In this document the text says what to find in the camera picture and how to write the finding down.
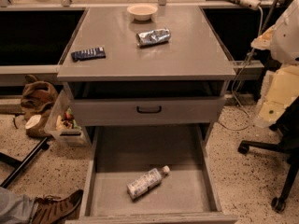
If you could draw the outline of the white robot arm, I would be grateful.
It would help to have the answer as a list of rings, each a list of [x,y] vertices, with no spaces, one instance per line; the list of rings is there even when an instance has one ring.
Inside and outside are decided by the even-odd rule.
[[[268,49],[271,58],[281,63],[276,72],[267,72],[263,79],[254,124],[265,128],[299,97],[299,0],[293,0],[276,23],[251,45]]]

